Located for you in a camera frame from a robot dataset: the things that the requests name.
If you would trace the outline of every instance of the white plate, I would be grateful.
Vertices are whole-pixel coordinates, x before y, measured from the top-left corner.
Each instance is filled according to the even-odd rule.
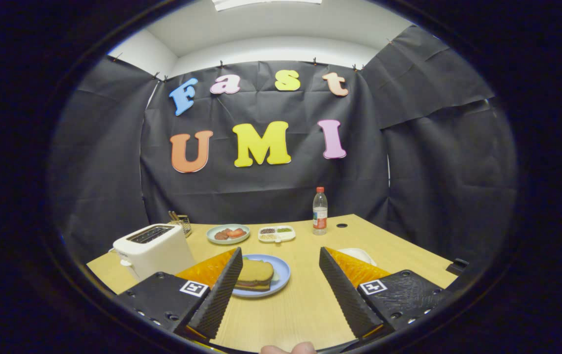
[[[241,289],[233,289],[233,295],[240,296],[240,297],[264,297],[268,295],[272,295],[275,292],[283,289],[287,284],[288,280],[290,280],[290,266],[286,264],[284,260],[281,258],[277,258],[275,256],[268,256],[268,255],[243,255],[244,257],[248,258],[252,261],[264,261],[272,264],[272,269],[274,269],[275,273],[279,276],[278,280],[273,280],[270,282],[270,290],[269,291],[243,291]]]
[[[346,255],[349,255],[353,258],[357,258],[362,262],[366,262],[367,264],[372,264],[377,266],[373,258],[371,258],[366,251],[361,248],[345,248],[345,249],[338,249],[338,252],[342,252]]]
[[[284,233],[277,233],[277,230],[282,229],[282,228],[290,229],[291,231],[285,231]],[[263,234],[263,233],[261,233],[261,230],[263,230],[263,229],[275,229],[275,231],[274,231],[274,233],[271,233],[271,234]],[[271,239],[271,240],[261,239],[261,236],[263,236],[263,235],[274,235],[275,238]],[[258,232],[258,235],[257,235],[257,238],[261,242],[266,242],[266,243],[269,243],[269,242],[276,242],[276,243],[284,242],[286,240],[294,239],[295,237],[296,237],[296,232],[294,231],[294,227],[288,226],[288,225],[264,226],[264,227],[261,227],[259,229],[259,232]]]
[[[240,227],[241,227],[242,230],[246,231],[246,234],[243,235],[243,236],[240,236],[236,239],[216,240],[215,237],[214,237],[216,235],[216,233],[219,233],[220,231],[222,231],[224,229],[231,229],[231,231],[235,231],[236,229],[239,229]],[[248,236],[250,236],[250,228],[248,226],[245,226],[245,225],[242,225],[242,224],[224,224],[224,225],[212,227],[211,229],[209,229],[209,231],[207,231],[207,239],[210,242],[213,242],[213,243],[216,243],[216,244],[239,243],[239,242],[242,242],[243,240],[247,239]]]

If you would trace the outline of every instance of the divided tray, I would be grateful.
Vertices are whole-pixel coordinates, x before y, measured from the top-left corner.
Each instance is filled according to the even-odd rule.
[[[294,231],[294,227],[287,225],[264,226],[259,229],[259,233],[257,234],[257,238],[261,242],[279,243],[294,239],[295,237],[296,232]]]

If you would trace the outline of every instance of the white toaster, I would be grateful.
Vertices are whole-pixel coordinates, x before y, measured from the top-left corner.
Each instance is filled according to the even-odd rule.
[[[162,271],[176,274],[196,263],[182,226],[154,224],[113,242],[120,264],[141,282]]]

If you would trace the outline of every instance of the ceiling light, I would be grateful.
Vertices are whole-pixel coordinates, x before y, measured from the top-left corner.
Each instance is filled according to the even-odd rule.
[[[322,0],[213,0],[213,4],[216,5],[216,10],[218,11],[243,5],[257,4],[259,2],[307,2],[320,5]]]

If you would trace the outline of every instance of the toaster slot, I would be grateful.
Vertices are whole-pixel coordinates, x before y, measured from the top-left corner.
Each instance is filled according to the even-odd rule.
[[[163,235],[164,233],[167,233],[169,230],[172,229],[173,227],[157,226],[157,227],[153,227],[152,229],[146,230],[139,235],[133,235],[129,237],[127,240],[136,243],[148,243],[151,240],[156,239],[157,237]]]

